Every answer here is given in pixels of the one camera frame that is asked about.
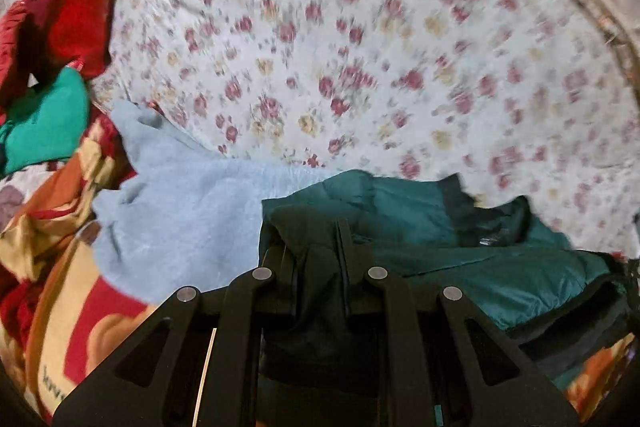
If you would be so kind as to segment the red garment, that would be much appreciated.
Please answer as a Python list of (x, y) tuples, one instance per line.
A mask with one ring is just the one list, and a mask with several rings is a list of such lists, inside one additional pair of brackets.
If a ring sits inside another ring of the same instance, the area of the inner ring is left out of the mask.
[(85, 80), (104, 72), (115, 0), (20, 0), (1, 17), (1, 112), (67, 65)]

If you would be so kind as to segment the light blue fleece garment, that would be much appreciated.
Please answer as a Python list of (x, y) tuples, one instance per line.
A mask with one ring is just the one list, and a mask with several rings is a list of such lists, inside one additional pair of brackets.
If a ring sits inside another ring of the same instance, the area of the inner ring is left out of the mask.
[(256, 268), (262, 201), (333, 174), (224, 158), (128, 101), (110, 117), (136, 174), (93, 199), (101, 227), (93, 259), (107, 283), (142, 303), (161, 303), (182, 286), (211, 291)]

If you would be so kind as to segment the bright green garment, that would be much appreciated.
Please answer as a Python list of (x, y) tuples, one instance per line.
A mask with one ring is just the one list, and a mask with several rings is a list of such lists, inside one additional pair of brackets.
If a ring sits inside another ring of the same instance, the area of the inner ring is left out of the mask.
[(1, 126), (1, 176), (70, 158), (89, 124), (90, 101), (76, 69), (65, 67), (42, 89), (16, 100)]

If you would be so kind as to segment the orange red patterned blanket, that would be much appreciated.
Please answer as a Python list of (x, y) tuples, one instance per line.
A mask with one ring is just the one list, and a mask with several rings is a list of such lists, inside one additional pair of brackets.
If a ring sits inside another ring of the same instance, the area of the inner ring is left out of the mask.
[(72, 157), (1, 231), (1, 362), (45, 423), (155, 309), (108, 283), (93, 259), (93, 199), (132, 176), (118, 131), (95, 109)]

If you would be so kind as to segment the green quilted puffer jacket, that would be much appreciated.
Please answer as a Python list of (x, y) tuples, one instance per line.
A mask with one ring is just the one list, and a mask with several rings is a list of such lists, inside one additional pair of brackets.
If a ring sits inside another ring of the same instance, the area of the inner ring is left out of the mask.
[(527, 198), (480, 208), (456, 176), (416, 182), (344, 172), (262, 204), (260, 259), (291, 270), (282, 280), (286, 309), (262, 330), (259, 425), (357, 426), (340, 221), (375, 265), (410, 286), (460, 288), (571, 407), (559, 382), (637, 328), (638, 289), (626, 265), (572, 247)]

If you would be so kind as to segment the floral white bed quilt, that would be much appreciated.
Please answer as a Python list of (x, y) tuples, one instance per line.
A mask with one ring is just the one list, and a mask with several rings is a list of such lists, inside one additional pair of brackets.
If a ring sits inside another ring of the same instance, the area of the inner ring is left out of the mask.
[(103, 107), (156, 105), (224, 156), (525, 195), (635, 256), (639, 69), (600, 0), (116, 0)]

